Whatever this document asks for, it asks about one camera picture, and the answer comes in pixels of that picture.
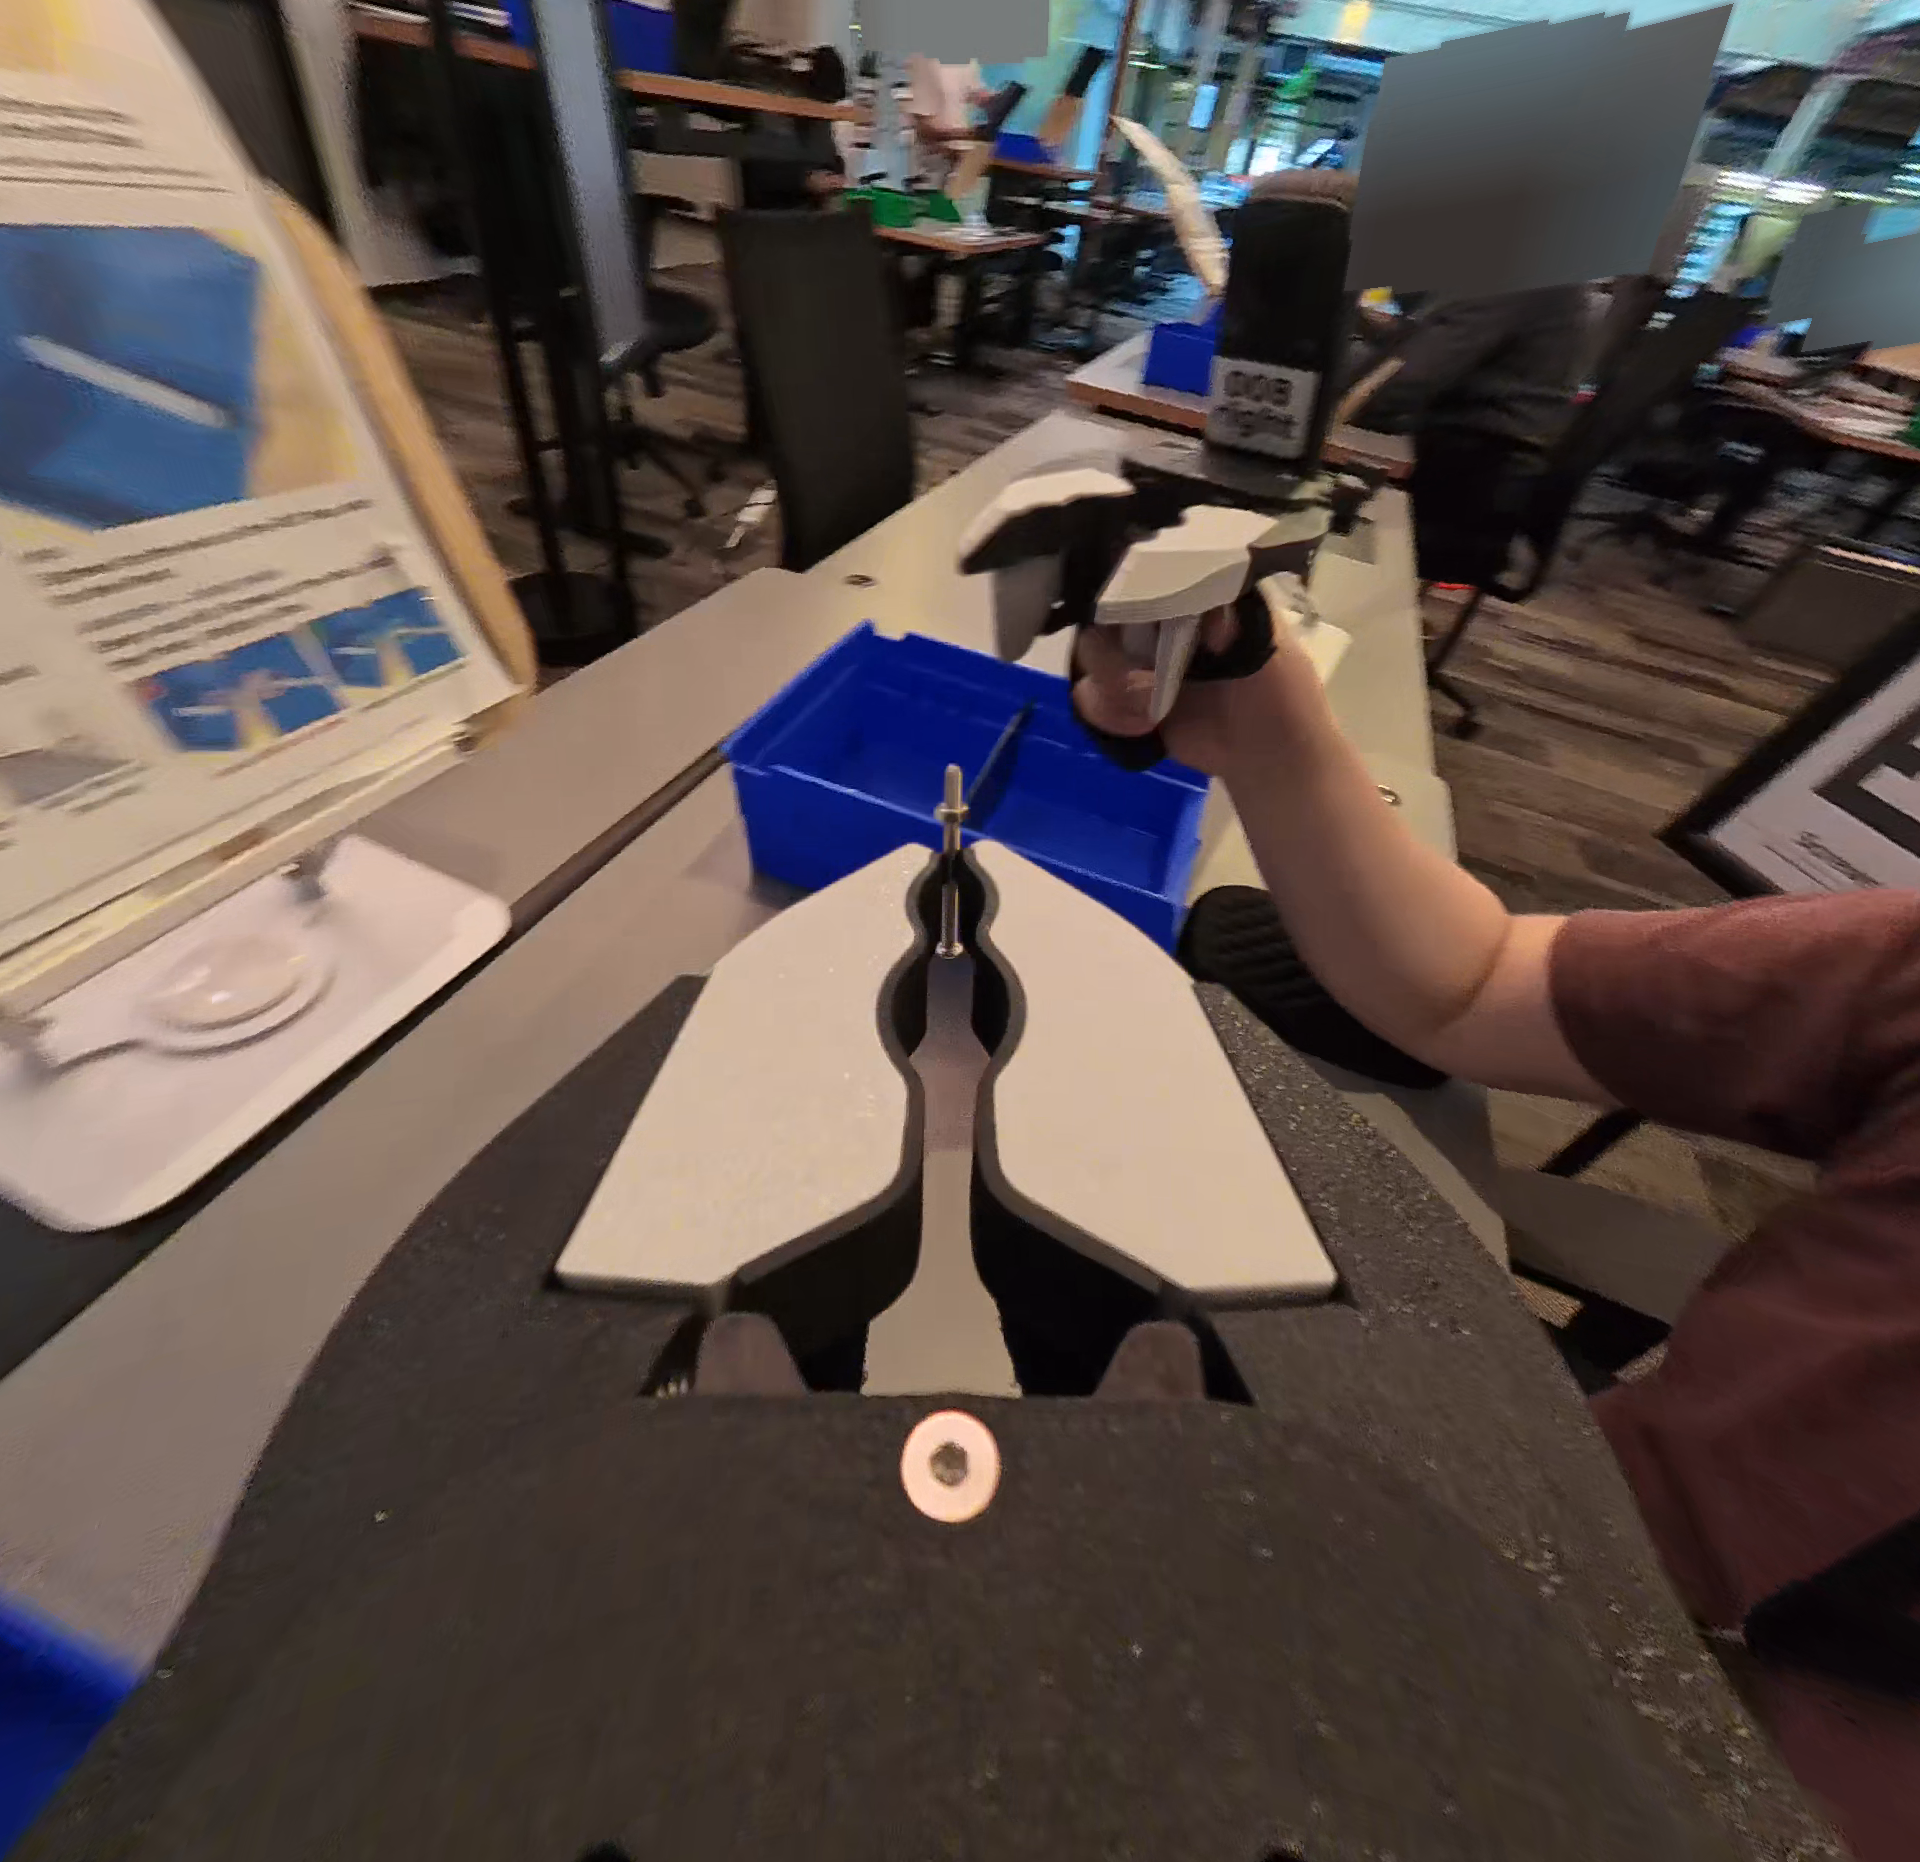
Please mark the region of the wooden office desk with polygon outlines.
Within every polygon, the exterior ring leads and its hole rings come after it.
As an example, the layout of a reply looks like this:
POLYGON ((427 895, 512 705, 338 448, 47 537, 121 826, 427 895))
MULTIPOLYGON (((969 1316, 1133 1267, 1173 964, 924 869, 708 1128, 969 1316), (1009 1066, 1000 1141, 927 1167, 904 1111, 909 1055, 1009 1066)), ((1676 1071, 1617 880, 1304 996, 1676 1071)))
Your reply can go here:
MULTIPOLYGON (((383 39, 409 50, 435 48, 435 24, 427 16, 404 16, 386 5, 347 2, 342 9, 349 33, 359 39, 383 39)), ((473 31, 451 31, 451 50, 467 61, 532 70, 537 60, 530 50, 515 48, 512 39, 497 39, 473 31)), ((642 101, 670 101, 708 116, 724 110, 738 110, 749 116, 778 116, 800 122, 858 122, 864 110, 855 101, 816 101, 784 89, 762 89, 731 81, 702 81, 689 75, 663 75, 663 70, 614 70, 614 81, 642 101)))
MULTIPOLYGON (((1147 382, 1147 344, 1149 331, 1141 331, 1076 369, 1066 379, 1068 401, 1092 416, 1112 416, 1167 433, 1200 437, 1211 411, 1208 399, 1188 390, 1147 382)), ((1331 468, 1377 477, 1385 483, 1405 483, 1415 462, 1410 437, 1366 433, 1346 424, 1327 429, 1321 458, 1331 468)))

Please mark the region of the black framed panel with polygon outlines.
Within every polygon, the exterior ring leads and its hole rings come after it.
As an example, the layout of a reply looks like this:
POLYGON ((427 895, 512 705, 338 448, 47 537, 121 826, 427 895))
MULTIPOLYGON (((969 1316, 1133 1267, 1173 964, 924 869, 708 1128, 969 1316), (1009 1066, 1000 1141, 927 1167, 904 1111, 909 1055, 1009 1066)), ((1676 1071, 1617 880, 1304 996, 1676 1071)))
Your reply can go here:
POLYGON ((260 178, 340 236, 323 151, 284 0, 149 0, 260 178))

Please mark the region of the printed instruction sheet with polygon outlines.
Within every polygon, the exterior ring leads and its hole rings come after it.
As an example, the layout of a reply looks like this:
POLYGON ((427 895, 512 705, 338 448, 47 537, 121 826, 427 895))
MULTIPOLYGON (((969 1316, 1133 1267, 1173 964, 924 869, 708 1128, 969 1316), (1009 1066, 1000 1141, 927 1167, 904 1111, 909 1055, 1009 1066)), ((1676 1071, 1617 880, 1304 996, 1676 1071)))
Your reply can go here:
POLYGON ((4 0, 4 955, 509 698, 149 0, 4 0))

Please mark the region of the grey waste bin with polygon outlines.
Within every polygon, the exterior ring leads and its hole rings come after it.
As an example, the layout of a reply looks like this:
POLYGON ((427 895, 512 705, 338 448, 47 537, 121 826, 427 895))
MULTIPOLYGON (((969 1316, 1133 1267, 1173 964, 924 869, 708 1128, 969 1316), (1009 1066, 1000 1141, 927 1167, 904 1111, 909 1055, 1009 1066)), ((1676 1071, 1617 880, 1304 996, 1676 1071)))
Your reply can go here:
POLYGON ((1914 614, 1914 551, 1833 540, 1789 551, 1734 620, 1753 648, 1838 674, 1914 614))

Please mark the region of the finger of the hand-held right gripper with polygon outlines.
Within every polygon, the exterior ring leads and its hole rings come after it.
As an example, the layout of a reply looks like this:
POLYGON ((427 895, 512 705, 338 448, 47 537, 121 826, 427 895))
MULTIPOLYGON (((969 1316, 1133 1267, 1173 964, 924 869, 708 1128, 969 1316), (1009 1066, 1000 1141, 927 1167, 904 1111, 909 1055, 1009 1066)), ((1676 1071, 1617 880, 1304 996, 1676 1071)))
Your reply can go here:
POLYGON ((1093 608, 1135 542, 1133 479, 1066 466, 1018 477, 964 530, 957 571, 985 578, 996 654, 1022 661, 1045 636, 1092 627, 1093 608))
POLYGON ((1147 710, 1162 724, 1188 674, 1257 674, 1274 648, 1264 581, 1279 571, 1279 517, 1195 505, 1117 561, 1092 608, 1128 661, 1149 674, 1147 710))

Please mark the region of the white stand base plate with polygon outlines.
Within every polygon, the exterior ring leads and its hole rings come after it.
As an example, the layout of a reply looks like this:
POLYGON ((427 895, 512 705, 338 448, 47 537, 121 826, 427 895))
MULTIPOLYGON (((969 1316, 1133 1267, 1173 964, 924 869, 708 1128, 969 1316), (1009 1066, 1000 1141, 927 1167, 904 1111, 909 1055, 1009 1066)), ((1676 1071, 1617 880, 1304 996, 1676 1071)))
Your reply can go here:
POLYGON ((509 934, 509 903, 362 837, 4 1018, 4 1202, 155 1215, 509 934))

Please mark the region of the black pole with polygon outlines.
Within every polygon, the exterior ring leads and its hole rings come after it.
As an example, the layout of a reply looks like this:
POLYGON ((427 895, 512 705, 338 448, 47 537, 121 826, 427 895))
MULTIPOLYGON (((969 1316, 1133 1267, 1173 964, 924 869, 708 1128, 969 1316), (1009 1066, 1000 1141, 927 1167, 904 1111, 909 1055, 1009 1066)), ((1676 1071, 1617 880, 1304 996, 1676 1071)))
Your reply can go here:
POLYGON ((545 466, 539 448, 539 429, 532 417, 532 399, 522 370, 515 300, 503 277, 503 262, 492 243, 489 209, 482 202, 482 182, 473 169, 473 135, 467 110, 467 84, 461 75, 457 33, 445 0, 422 0, 427 17, 427 39, 441 81, 441 116, 445 135, 445 153, 461 194, 461 215, 478 259, 478 277, 482 283, 482 304, 492 331, 492 352, 509 399, 515 428, 515 448, 522 468, 525 502, 539 542, 539 564, 530 575, 512 581, 515 602, 532 633, 537 661, 545 670, 577 670, 603 661, 614 648, 627 644, 639 633, 633 590, 624 571, 624 542, 614 540, 608 564, 595 575, 575 571, 565 555, 557 510, 545 490, 545 466))

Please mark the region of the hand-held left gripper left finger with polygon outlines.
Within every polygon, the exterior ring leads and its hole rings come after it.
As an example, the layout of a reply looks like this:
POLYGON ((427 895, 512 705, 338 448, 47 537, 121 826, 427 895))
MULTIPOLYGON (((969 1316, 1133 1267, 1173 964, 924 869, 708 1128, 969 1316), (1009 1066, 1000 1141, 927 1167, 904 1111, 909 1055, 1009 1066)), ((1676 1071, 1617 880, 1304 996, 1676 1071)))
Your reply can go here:
POLYGON ((924 1170, 924 846, 879 854, 724 955, 554 1264, 570 1292, 726 1305, 907 1207, 924 1170))

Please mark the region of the black rectangular desk mat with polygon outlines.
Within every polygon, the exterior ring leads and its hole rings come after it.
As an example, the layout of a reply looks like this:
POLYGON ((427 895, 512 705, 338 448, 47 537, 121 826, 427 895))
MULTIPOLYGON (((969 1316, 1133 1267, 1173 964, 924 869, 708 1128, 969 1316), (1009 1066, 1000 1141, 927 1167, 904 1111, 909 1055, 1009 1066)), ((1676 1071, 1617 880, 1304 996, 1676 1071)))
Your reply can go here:
POLYGON ((57 1330, 197 1215, 182 1202, 119 1229, 53 1229, 4 1202, 4 1375, 13 1375, 57 1330))

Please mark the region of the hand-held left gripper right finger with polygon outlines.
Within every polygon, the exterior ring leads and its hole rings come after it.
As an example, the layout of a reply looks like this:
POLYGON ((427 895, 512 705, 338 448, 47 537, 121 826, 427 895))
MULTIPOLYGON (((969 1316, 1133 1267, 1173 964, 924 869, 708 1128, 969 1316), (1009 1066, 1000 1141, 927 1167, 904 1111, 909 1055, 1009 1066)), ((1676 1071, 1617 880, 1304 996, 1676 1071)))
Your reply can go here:
POLYGON ((969 873, 985 1194, 1181 1309, 1327 1300, 1331 1250, 1173 955, 1000 843, 969 873))

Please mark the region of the grey framed panel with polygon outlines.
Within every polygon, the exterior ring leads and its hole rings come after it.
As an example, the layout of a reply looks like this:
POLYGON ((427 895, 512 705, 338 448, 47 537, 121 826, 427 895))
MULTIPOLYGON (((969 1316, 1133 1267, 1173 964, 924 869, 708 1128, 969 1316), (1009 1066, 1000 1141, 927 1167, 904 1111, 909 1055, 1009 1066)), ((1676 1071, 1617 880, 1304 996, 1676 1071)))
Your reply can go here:
POLYGON ((650 294, 605 9, 605 0, 527 0, 592 350, 603 376, 618 379, 650 344, 650 294))

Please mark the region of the person's right hand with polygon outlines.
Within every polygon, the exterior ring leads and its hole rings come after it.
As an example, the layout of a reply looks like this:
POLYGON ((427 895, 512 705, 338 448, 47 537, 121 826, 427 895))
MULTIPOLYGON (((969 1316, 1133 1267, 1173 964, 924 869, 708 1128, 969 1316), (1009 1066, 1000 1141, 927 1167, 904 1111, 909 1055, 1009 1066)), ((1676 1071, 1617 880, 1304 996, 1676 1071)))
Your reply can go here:
POLYGON ((1081 627, 1068 661, 1071 710, 1125 767, 1176 761, 1231 788, 1319 767, 1345 743, 1321 681, 1264 594, 1211 610, 1176 703, 1152 710, 1152 666, 1117 627, 1081 627))

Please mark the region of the black bin divider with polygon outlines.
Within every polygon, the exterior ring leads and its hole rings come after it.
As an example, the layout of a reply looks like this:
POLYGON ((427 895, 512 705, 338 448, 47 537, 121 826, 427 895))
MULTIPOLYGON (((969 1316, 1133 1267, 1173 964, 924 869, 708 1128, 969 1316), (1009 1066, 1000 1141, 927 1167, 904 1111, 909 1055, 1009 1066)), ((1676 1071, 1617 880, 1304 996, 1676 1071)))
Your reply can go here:
POLYGON ((987 749, 985 761, 980 763, 980 770, 973 774, 973 781, 968 782, 964 793, 964 805, 969 811, 973 826, 985 826, 985 813, 991 813, 1006 777, 1014 774, 1014 761, 1018 753, 1018 743, 1031 724, 1031 715, 1039 710, 1039 705, 1028 698, 1025 705, 1018 705, 1006 724, 998 731, 996 745, 987 749))

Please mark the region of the framed marker sign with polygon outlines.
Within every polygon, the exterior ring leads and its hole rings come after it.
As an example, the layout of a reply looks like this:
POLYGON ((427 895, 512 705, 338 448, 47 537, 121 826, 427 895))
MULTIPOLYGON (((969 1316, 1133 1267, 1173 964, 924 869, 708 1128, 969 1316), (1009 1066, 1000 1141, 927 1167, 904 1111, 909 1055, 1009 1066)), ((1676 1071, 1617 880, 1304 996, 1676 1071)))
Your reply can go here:
POLYGON ((1863 653, 1662 843, 1736 899, 1917 892, 1917 627, 1863 653))

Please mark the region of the black honeycomb pad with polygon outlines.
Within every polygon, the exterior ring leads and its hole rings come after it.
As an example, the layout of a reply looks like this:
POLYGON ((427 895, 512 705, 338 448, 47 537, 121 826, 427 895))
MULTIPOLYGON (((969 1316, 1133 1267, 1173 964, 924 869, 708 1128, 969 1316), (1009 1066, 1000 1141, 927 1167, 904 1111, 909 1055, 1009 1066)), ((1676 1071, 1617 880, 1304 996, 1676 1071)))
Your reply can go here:
POLYGON ((1437 1087, 1448 1074, 1366 1028, 1300 958, 1266 890, 1217 886, 1186 921, 1179 964, 1224 989, 1253 1021, 1309 1061, 1392 1087, 1437 1087))

